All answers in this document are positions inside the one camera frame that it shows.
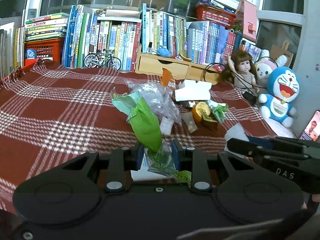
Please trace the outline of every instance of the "model bicycle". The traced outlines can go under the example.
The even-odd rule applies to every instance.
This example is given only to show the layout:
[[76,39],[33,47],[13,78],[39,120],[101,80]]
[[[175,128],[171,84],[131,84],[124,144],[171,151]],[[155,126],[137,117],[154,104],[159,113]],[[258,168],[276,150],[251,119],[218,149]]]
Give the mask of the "model bicycle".
[[87,68],[101,67],[106,65],[114,70],[121,68],[121,60],[113,56],[114,50],[109,49],[109,53],[102,53],[98,50],[97,53],[90,53],[84,57],[84,66]]

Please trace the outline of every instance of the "bicycle wheel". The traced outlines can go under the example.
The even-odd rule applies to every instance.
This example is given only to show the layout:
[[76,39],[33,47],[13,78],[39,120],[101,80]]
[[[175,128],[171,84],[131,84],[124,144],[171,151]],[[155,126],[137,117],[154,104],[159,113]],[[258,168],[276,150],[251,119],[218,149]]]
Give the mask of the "bicycle wheel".
[[108,60],[107,66],[114,70],[119,70],[121,68],[121,60],[117,57],[112,57]]
[[99,61],[98,56],[95,54],[88,54],[84,57],[84,66],[87,68],[97,67],[98,65],[92,61]]

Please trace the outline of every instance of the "doraemon's mouth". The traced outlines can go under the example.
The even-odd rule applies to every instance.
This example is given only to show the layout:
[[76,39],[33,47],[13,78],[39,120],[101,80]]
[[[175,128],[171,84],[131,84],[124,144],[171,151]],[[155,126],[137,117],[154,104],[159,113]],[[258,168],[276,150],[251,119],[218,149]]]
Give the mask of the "doraemon's mouth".
[[286,85],[279,84],[279,88],[280,88],[281,95],[284,96],[285,98],[292,97],[295,94],[295,92]]

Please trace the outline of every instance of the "drawer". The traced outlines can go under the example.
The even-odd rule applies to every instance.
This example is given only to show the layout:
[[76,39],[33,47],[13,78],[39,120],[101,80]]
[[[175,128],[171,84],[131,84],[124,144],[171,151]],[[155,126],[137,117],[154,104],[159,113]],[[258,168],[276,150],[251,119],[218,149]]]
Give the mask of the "drawer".
[[144,73],[162,75],[162,68],[166,68],[171,71],[174,77],[178,77],[181,79],[186,78],[188,65],[166,61],[165,59],[163,59],[163,61],[167,62],[168,64],[163,64],[155,58],[140,57],[139,71]]
[[[194,80],[204,81],[203,80],[203,72],[204,72],[203,68],[199,68],[199,67],[191,65],[188,69],[186,79],[194,79]],[[205,74],[205,81],[211,82],[212,85],[215,85],[220,81],[219,75],[220,75],[219,73],[207,72]]]

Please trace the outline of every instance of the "rabbit ear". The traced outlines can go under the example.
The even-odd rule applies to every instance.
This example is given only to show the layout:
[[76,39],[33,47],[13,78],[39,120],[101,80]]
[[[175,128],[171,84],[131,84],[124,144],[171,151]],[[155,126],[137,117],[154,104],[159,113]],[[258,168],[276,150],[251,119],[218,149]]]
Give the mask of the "rabbit ear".
[[269,57],[270,56],[270,53],[269,53],[269,50],[267,49],[263,49],[260,53],[260,58],[262,57]]
[[278,67],[283,67],[287,63],[287,57],[285,55],[281,55],[279,58],[277,58],[276,63]]

